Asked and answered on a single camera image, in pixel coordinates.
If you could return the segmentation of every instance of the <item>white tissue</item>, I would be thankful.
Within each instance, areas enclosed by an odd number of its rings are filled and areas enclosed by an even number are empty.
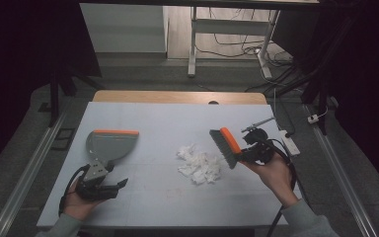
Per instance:
[[[182,146],[177,156],[186,161],[186,165],[178,168],[186,177],[192,179],[196,185],[205,182],[214,183],[220,178],[220,161],[206,152],[195,153],[195,145]]]

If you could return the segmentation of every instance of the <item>white wall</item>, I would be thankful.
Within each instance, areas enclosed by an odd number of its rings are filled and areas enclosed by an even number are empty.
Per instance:
[[[167,8],[81,3],[95,52],[166,52]]]

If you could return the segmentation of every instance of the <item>power adapter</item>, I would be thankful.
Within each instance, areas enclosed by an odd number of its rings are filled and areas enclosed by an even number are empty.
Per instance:
[[[307,121],[309,123],[315,123],[318,120],[319,120],[319,117],[317,115],[313,115],[313,116],[307,117]]]

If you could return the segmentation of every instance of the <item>black bristles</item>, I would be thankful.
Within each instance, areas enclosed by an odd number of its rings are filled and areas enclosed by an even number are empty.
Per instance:
[[[210,135],[216,143],[220,152],[223,154],[224,159],[229,164],[230,169],[233,170],[238,163],[237,155],[232,152],[232,149],[230,148],[224,136],[221,134],[220,130],[210,130]]]

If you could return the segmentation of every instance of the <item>sleeve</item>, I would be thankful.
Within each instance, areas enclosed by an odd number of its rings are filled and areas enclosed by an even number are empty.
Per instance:
[[[316,215],[304,199],[300,199],[281,213],[292,230],[292,237],[339,237],[332,229],[328,218]]]
[[[76,237],[82,221],[62,213],[54,226],[47,232],[40,232],[36,237]]]

